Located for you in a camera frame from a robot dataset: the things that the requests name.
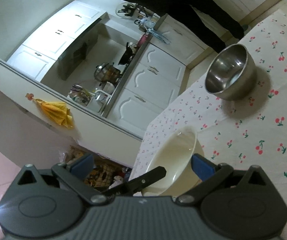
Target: pot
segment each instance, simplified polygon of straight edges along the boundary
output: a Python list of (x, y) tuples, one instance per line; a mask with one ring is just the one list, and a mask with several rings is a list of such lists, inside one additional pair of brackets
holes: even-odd
[(114, 63), (103, 63), (96, 67), (93, 77), (99, 82), (110, 82), (116, 84), (120, 77), (120, 70), (115, 68)]
[(129, 42), (127, 42), (125, 53), (122, 55), (118, 65), (125, 65), (125, 64), (127, 64), (129, 62), (130, 58), (132, 57), (132, 55), (133, 55), (133, 50), (129, 46)]

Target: stainless steel bowl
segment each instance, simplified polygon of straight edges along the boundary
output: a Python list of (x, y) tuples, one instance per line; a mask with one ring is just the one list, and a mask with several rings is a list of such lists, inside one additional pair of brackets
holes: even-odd
[(210, 64), (205, 87), (208, 93), (233, 101), (244, 98), (254, 87), (257, 70), (242, 44), (225, 48)]

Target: black pants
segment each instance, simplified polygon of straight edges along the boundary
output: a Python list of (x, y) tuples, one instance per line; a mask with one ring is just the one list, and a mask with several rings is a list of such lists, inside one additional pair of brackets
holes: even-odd
[(222, 10), (213, 0), (174, 0), (168, 14), (184, 24), (216, 52), (221, 52), (226, 47), (225, 43), (203, 24), (191, 6), (208, 14), (222, 27), (229, 30), (235, 38), (241, 39), (244, 37), (244, 31), (240, 24)]

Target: white bowl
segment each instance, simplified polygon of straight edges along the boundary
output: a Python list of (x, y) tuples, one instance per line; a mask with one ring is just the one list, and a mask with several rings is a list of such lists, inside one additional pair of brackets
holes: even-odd
[(151, 160), (147, 171), (162, 166), (166, 176), (144, 188), (143, 196), (178, 197), (202, 181), (191, 168), (191, 157), (198, 153), (204, 156), (194, 127), (185, 126), (174, 132)]

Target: countertop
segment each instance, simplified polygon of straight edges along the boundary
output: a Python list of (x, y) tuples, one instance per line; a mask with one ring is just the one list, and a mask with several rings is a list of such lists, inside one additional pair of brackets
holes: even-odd
[(130, 179), (144, 174), (169, 136), (189, 125), (207, 159), (239, 170), (260, 165), (287, 204), (287, 11), (276, 11), (240, 43), (257, 66), (254, 90), (243, 100), (224, 101), (206, 92), (203, 75), (150, 123)]
[[(157, 30), (161, 24), (165, 21), (167, 17), (167, 14), (160, 17), (157, 21), (154, 29)], [(116, 102), (120, 92), (122, 91), (123, 87), (125, 86), (128, 78), (130, 77), (131, 73), (135, 69), (141, 55), (144, 53), (145, 49), (147, 48), (149, 42), (152, 39), (152, 35), (149, 34), (146, 41), (141, 45), (141, 47), (138, 49), (137, 53), (135, 54), (134, 58), (130, 62), (129, 66), (126, 68), (125, 73), (123, 74), (122, 78), (120, 79), (115, 91), (113, 92), (111, 98), (109, 99), (105, 109), (103, 110), (101, 116), (107, 118), (108, 114), (110, 113), (111, 109), (113, 108), (114, 103)]]

